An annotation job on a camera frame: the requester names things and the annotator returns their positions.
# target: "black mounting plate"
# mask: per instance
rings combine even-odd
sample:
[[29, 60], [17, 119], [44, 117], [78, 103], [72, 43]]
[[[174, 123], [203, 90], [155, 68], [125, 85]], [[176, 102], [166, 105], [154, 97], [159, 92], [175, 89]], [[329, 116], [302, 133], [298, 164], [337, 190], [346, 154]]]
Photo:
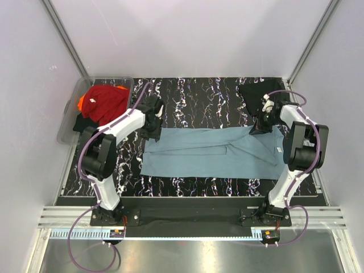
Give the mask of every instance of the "black mounting plate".
[[[126, 216], [126, 226], [138, 226], [140, 220], [140, 209], [123, 209], [123, 216]], [[123, 226], [124, 222], [121, 220], [118, 223], [107, 221], [98, 209], [92, 210], [90, 226]]]
[[[276, 227], [277, 226], [277, 221], [273, 220], [273, 219], [266, 219], [264, 221], [259, 220], [257, 215], [252, 216], [255, 212], [257, 211], [257, 209], [241, 209], [240, 210], [240, 220], [241, 220], [241, 225], [246, 227], [246, 228], [250, 228], [252, 226], [257, 226], [257, 227]], [[286, 214], [283, 217], [282, 220], [279, 221], [279, 226], [292, 226], [292, 221], [291, 221], [291, 216], [289, 214], [289, 211], [286, 210]]]

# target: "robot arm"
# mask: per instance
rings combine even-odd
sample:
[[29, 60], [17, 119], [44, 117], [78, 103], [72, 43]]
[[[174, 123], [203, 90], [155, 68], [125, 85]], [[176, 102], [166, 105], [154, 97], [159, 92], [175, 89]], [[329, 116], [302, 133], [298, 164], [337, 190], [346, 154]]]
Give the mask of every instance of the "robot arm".
[[284, 219], [288, 215], [286, 202], [289, 206], [300, 183], [315, 168], [320, 168], [324, 162], [329, 129], [325, 125], [315, 124], [321, 140], [319, 158], [310, 172], [299, 175], [315, 161], [317, 148], [314, 130], [304, 117], [307, 116], [298, 104], [279, 100], [273, 102], [269, 100], [268, 95], [264, 96], [263, 107], [258, 113], [250, 134], [269, 133], [275, 125], [287, 125], [290, 131], [283, 141], [283, 160], [286, 166], [276, 186], [259, 207], [257, 217], [260, 222]]
[[79, 152], [94, 134], [109, 128], [92, 142], [81, 163], [82, 172], [96, 182], [101, 198], [100, 210], [109, 218], [109, 222], [118, 222], [122, 217], [122, 204], [116, 193], [112, 175], [117, 163], [117, 146], [137, 129], [140, 129], [142, 138], [158, 141], [163, 113], [163, 101], [158, 97], [149, 96], [146, 102], [138, 105], [132, 113], [131, 109], [128, 109], [124, 115], [107, 125], [97, 129], [88, 127], [82, 133]]

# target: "wrinkled towel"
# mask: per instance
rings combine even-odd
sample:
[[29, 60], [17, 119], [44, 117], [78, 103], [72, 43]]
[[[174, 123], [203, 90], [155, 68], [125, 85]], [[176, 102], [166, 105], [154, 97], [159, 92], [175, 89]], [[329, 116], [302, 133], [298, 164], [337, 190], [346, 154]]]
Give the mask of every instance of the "wrinkled towel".
[[283, 135], [249, 135], [249, 127], [162, 129], [160, 140], [146, 141], [142, 175], [161, 177], [279, 178]]

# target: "black marble tabletop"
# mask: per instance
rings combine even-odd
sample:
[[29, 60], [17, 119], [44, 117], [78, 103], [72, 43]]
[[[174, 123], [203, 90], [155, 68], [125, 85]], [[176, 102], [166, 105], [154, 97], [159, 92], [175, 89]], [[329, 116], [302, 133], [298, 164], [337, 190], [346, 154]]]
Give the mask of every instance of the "black marble tabletop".
[[[264, 78], [136, 78], [132, 103], [148, 81], [152, 82], [149, 93], [159, 96], [166, 105], [163, 127], [218, 129], [254, 124], [237, 89], [240, 84], [260, 82]], [[97, 80], [95, 84], [115, 85], [115, 82]], [[287, 128], [282, 126], [281, 131], [286, 133]], [[276, 180], [263, 179], [141, 175], [143, 147], [144, 140], [136, 131], [117, 148], [113, 178], [120, 196], [264, 196], [276, 183]], [[63, 196], [93, 196], [90, 184], [78, 177], [76, 156], [77, 149]], [[302, 182], [296, 195], [317, 195], [311, 176]]]

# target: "metal frame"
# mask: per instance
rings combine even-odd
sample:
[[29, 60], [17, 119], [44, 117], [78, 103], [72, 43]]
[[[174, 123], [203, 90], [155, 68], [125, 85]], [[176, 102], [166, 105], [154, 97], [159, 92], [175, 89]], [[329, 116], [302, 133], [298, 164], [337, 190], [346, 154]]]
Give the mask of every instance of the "metal frame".
[[26, 273], [38, 273], [43, 263], [44, 254], [48, 246], [51, 229], [40, 229], [37, 233], [36, 243], [29, 260]]
[[305, 50], [303, 51], [299, 61], [297, 62], [295, 68], [293, 69], [290, 77], [288, 78], [289, 84], [292, 84], [295, 81], [295, 79], [296, 79], [298, 73], [300, 72], [302, 66], [306, 62], [306, 59], [308, 58], [308, 55], [311, 53], [311, 50], [313, 49], [316, 42], [320, 38], [324, 28], [328, 24], [330, 18], [334, 14], [334, 12], [335, 12], [335, 10], [336, 10], [336, 8], [337, 8], [337, 6], [338, 6], [338, 4], [340, 2], [341, 2], [341, 0], [331, 0], [330, 3], [328, 4], [328, 7], [326, 8], [326, 10], [325, 10], [324, 14], [322, 15], [318, 25], [315, 28], [315, 31], [313, 32], [308, 44], [306, 45]]
[[58, 197], [63, 195], [63, 193], [64, 193], [64, 188], [65, 188], [66, 183], [67, 183], [68, 174], [69, 174], [69, 171], [70, 171], [71, 166], [72, 166], [72, 160], [73, 160], [73, 156], [75, 155], [76, 148], [77, 148], [77, 145], [75, 145], [75, 144], [69, 146], [68, 153], [67, 153], [67, 159], [66, 159], [66, 162], [65, 162], [65, 164], [63, 166], [62, 176], [61, 176], [61, 179], [60, 179], [59, 187], [58, 187], [57, 193], [56, 193], [54, 201], [53, 201], [54, 205], [56, 204]]
[[[255, 206], [247, 207], [248, 209], [257, 208]], [[88, 206], [45, 206], [42, 216], [39, 220], [39, 229], [58, 229], [70, 228], [75, 220], [89, 209]], [[338, 206], [308, 206], [306, 207], [309, 215], [308, 229], [346, 229], [344, 219]], [[281, 227], [281, 229], [301, 229], [305, 224], [305, 213], [299, 208], [290, 210], [292, 226]], [[90, 226], [92, 213], [87, 213], [76, 225], [78, 229], [97, 228]], [[108, 226], [108, 229], [122, 229], [121, 226]]]
[[66, 47], [69, 55], [71, 56], [72, 60], [75, 62], [75, 66], [77, 67], [79, 73], [82, 75], [82, 77], [88, 76], [87, 70], [84, 67], [75, 47], [73, 46], [59, 16], [56, 12], [51, 0], [40, 0], [43, 4], [47, 14], [51, 18], [64, 46]]
[[342, 266], [345, 272], [361, 272], [358, 259], [355, 255], [353, 245], [351, 244], [348, 230], [332, 230], [335, 244], [341, 258]]

